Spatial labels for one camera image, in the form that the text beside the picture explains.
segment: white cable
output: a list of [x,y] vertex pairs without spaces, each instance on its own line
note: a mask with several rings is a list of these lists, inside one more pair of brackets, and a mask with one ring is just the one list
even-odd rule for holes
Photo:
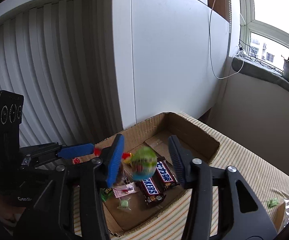
[[211,15],[212,15],[212,12],[213,12],[214,4],[215,4],[215,0],[213,1],[213,5],[212,5],[212,8],[211,8],[211,13],[210,13],[210,21],[209,21],[209,44],[210,44],[210,61],[211,61],[211,68],[212,68],[213,75],[214,75],[217,79],[225,79],[225,78],[231,77],[231,76],[233,76],[233,75],[235,75],[235,74],[238,74],[238,73],[240,72],[240,70],[243,68],[244,58],[242,57],[242,66],[241,66],[241,68],[239,69],[238,72],[235,72],[235,73],[233,73],[233,74],[231,74],[231,75],[229,75],[229,76],[227,76],[227,77],[223,77],[223,78],[219,78],[219,77],[217,77],[217,76],[215,75],[214,70],[213,70],[212,57],[211,57]]

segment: chocolate bar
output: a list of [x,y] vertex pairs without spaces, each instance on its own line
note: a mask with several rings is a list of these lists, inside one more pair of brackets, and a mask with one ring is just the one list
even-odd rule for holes
[[179,185],[176,177],[166,164],[166,159],[164,157],[158,158],[157,169],[153,175],[153,178],[158,182],[158,186],[160,186],[160,190],[162,192],[170,187]]
[[141,180],[138,184],[148,207],[156,206],[165,199],[166,194],[160,192],[152,178]]

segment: white wall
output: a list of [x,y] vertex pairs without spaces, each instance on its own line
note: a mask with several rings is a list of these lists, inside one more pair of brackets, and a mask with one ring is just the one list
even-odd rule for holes
[[131,0],[112,0],[114,65],[124,129],[136,123],[132,59]]
[[289,92],[232,76],[211,126],[289,175]]
[[[210,8],[200,0],[131,0],[136,121],[164,111],[200,117],[215,103],[219,81],[208,49]],[[213,65],[220,76],[229,23],[213,12]]]

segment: striped mattress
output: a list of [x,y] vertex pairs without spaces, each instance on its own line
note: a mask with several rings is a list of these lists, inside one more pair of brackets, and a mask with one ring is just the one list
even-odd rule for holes
[[[192,122],[196,126],[219,141],[220,149],[216,157],[212,160],[211,166],[216,168],[226,168],[229,165],[237,167],[252,190],[265,207],[268,215],[273,220],[277,206],[267,209],[267,201],[271,198],[278,198],[282,203],[284,198],[289,198],[289,176],[278,170],[259,156],[242,147],[235,141],[212,129],[206,124],[187,115],[182,117]],[[145,226],[125,234],[121,237],[112,236],[112,240],[172,240],[181,239],[181,235],[186,222],[190,204],[191,190],[188,190],[179,200],[172,204],[155,220]],[[217,233],[218,222],[218,192],[213,190],[213,210],[211,222],[211,234]],[[79,225],[76,227],[76,234],[81,235]]]

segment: colorful toy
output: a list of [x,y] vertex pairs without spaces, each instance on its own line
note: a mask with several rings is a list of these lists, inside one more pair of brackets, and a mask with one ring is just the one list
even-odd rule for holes
[[133,156],[134,154],[132,153],[123,153],[122,154],[122,160],[125,164],[130,164],[130,161],[131,161],[131,157]]
[[147,179],[156,171],[157,156],[150,147],[142,147],[131,157],[130,165],[134,180]]

